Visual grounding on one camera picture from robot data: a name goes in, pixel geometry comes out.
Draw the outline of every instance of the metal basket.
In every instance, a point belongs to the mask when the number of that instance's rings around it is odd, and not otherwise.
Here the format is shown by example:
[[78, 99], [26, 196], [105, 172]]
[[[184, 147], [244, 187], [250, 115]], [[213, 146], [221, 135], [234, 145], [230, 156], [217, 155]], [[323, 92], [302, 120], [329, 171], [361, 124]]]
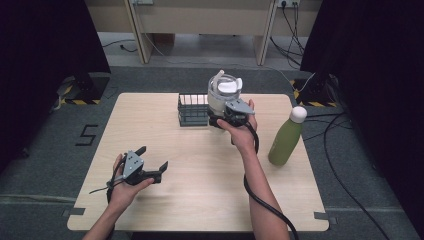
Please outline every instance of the metal basket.
[[178, 95], [180, 127], [208, 125], [208, 95], [206, 93], [180, 93]]

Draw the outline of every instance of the green bottle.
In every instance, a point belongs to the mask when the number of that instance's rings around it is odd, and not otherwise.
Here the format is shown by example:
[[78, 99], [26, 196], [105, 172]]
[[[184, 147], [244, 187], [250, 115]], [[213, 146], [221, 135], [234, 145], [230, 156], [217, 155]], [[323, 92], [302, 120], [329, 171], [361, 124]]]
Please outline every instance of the green bottle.
[[268, 160], [278, 166], [286, 164], [294, 148], [299, 142], [302, 131], [302, 123], [305, 121], [306, 109], [300, 106], [294, 107], [290, 113], [290, 118], [280, 127], [271, 150], [269, 150]]

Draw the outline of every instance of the wall socket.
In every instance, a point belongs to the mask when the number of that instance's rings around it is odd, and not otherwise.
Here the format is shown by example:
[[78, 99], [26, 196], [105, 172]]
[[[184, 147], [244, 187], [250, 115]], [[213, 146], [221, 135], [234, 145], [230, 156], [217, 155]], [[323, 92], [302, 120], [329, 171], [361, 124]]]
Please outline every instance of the wall socket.
[[278, 0], [278, 7], [281, 7], [283, 1], [286, 1], [286, 8], [293, 8], [294, 4], [299, 7], [300, 0]]

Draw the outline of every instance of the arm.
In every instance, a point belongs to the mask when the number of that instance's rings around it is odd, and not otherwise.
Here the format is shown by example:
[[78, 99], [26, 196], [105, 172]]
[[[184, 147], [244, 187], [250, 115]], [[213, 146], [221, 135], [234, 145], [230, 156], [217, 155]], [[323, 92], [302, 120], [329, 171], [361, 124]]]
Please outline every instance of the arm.
[[[249, 106], [254, 108], [252, 100], [249, 101]], [[257, 123], [254, 116], [249, 116], [249, 122], [256, 130]], [[281, 211], [256, 155], [254, 139], [250, 131], [244, 126], [235, 128], [223, 120], [218, 120], [218, 124], [231, 134], [233, 143], [242, 157], [246, 179], [252, 191], [266, 203]], [[287, 225], [283, 220], [251, 197], [249, 197], [249, 205], [253, 232], [257, 240], [290, 239]]]
[[[119, 154], [113, 169], [115, 169], [121, 159], [122, 155]], [[119, 168], [117, 174], [118, 176], [122, 174], [122, 167]], [[132, 203], [137, 193], [148, 187], [153, 181], [152, 178], [149, 178], [135, 186], [128, 185], [125, 182], [116, 185], [113, 189], [109, 205], [83, 239], [106, 239], [110, 231], [112, 231], [115, 222]]]

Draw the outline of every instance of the desk leg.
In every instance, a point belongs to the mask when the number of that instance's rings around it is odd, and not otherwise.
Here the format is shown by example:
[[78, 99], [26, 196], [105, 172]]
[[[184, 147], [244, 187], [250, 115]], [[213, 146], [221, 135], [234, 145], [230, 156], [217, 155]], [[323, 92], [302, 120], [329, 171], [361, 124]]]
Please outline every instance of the desk leg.
[[140, 24], [140, 19], [136, 13], [134, 5], [131, 0], [124, 0], [127, 8], [128, 17], [130, 18], [131, 28], [134, 33], [135, 42], [137, 44], [138, 55], [142, 64], [149, 63], [150, 56], [152, 55], [153, 45], [149, 39], [152, 38], [152, 34], [145, 34], [143, 26]]
[[274, 24], [275, 12], [277, 10], [277, 0], [271, 0], [269, 4], [269, 11], [267, 21], [265, 23], [265, 30], [262, 36], [255, 36], [253, 38], [253, 46], [256, 53], [256, 62], [259, 66], [264, 65], [266, 52], [268, 50], [269, 37], [271, 36], [272, 26]]

